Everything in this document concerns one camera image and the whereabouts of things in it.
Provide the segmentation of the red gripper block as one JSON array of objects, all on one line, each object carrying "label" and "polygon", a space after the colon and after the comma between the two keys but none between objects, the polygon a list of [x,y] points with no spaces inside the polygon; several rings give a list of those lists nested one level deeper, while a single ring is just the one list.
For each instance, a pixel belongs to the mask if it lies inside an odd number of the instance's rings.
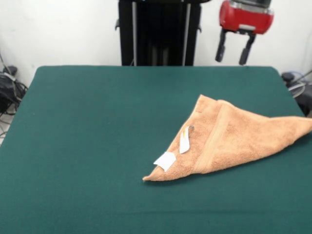
[{"label": "red gripper block", "polygon": [[252,6],[234,0],[223,1],[219,12],[219,24],[223,29],[220,32],[215,60],[217,62],[222,62],[223,60],[227,30],[233,32],[245,30],[253,33],[249,34],[249,39],[239,60],[239,65],[245,65],[256,38],[255,34],[266,33],[269,30],[273,19],[274,13],[269,8]]}]

